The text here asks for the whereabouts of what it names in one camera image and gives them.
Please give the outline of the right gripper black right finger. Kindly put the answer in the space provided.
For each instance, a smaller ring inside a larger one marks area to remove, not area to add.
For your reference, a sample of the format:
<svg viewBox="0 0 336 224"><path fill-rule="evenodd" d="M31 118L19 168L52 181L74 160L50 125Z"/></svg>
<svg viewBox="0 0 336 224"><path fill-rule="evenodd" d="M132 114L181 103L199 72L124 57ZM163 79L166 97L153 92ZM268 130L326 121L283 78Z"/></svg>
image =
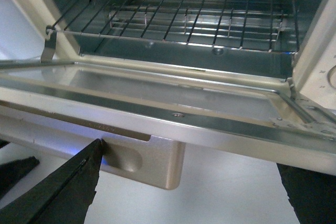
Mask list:
<svg viewBox="0 0 336 224"><path fill-rule="evenodd" d="M300 223L335 223L335 176L277 164Z"/></svg>

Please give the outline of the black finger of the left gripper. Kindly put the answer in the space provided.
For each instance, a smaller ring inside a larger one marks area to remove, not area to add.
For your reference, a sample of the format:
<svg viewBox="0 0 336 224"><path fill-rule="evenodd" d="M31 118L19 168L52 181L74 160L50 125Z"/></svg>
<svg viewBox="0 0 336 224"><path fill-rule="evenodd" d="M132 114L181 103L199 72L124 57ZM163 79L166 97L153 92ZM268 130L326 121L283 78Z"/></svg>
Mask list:
<svg viewBox="0 0 336 224"><path fill-rule="evenodd" d="M1 144L1 200L39 165L37 152L18 144Z"/></svg>

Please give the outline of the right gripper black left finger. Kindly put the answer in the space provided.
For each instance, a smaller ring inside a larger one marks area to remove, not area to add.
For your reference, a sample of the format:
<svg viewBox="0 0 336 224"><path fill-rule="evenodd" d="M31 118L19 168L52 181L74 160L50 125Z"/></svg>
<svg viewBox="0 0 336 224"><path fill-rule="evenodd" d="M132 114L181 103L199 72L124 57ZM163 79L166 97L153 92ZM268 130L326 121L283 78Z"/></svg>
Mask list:
<svg viewBox="0 0 336 224"><path fill-rule="evenodd" d="M84 223L96 194L103 156L100 139L1 209L1 223Z"/></svg>

